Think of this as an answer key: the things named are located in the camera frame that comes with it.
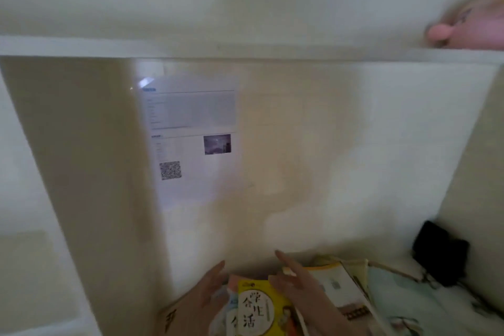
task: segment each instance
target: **printed photo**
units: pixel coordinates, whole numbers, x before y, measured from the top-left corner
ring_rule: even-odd
[[[211,136],[203,136],[205,145],[205,155],[223,154],[231,152],[231,135],[216,134]]]

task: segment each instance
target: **hand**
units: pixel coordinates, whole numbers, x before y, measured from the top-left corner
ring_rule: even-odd
[[[169,334],[208,336],[210,323],[229,301],[227,293],[212,298],[227,279],[227,275],[221,273],[224,264],[222,261],[213,266],[175,306],[176,313]]]
[[[296,276],[279,272],[270,276],[270,284],[292,301],[306,320],[323,336],[354,335],[349,321],[331,303],[317,280],[301,264],[281,251],[275,251],[281,262],[287,265]]]

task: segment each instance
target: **black bag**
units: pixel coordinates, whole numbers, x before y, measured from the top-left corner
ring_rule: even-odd
[[[413,258],[445,287],[465,276],[468,252],[469,242],[451,237],[431,221],[423,224],[413,243]]]

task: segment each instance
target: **pink object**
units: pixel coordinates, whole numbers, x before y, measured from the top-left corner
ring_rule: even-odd
[[[504,0],[474,0],[452,21],[433,25],[427,31],[433,44],[445,48],[504,51]]]

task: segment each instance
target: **yellow book cover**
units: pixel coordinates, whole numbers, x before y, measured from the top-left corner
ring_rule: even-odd
[[[267,280],[238,283],[239,336],[301,336],[295,309]]]

